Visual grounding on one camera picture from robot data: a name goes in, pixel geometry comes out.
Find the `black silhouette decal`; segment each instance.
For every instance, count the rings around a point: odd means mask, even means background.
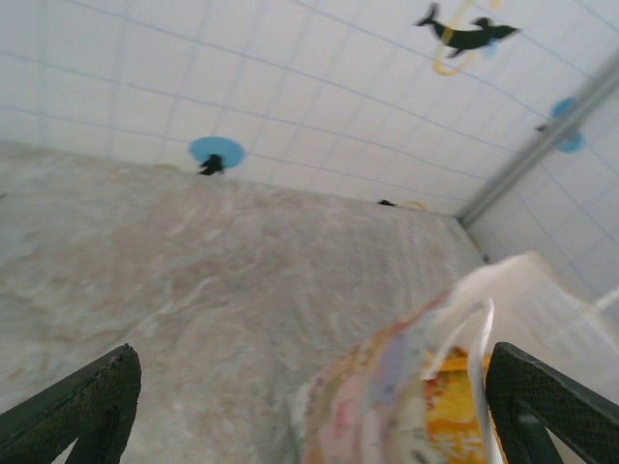
[[[198,172],[198,174],[203,176],[212,176],[216,172],[223,174],[223,160],[219,155],[209,155],[209,158],[200,167],[204,170]]]
[[[432,3],[430,5],[427,16],[417,22],[416,26],[431,26],[434,30],[436,37],[445,44],[445,46],[451,47],[454,50],[447,55],[447,58],[454,58],[460,53],[466,50],[474,50],[476,48],[483,48],[488,45],[492,45],[497,41],[505,39],[511,36],[518,29],[512,26],[495,26],[488,17],[480,17],[472,21],[472,24],[479,26],[479,30],[472,31],[460,31],[454,30],[450,35],[445,33],[447,27],[444,24],[438,22],[434,17],[438,14],[438,4]]]

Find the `marble floor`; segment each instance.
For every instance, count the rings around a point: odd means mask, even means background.
[[[130,343],[124,463],[291,462],[285,398],[483,264],[454,219],[0,145],[0,411]]]

